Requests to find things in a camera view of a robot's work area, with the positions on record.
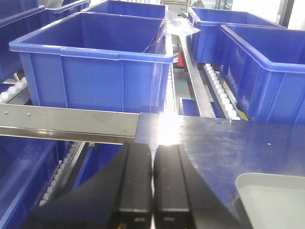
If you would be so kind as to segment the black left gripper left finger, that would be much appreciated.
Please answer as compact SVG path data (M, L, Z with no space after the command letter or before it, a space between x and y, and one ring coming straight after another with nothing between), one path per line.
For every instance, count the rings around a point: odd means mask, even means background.
M147 144L125 143L80 186L35 208L22 229L148 229L152 157Z

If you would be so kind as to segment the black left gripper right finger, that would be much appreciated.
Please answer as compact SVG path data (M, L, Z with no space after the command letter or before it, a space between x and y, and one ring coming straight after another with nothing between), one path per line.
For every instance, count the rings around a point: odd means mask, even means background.
M159 145L154 159L157 229L241 229L190 161L183 145Z

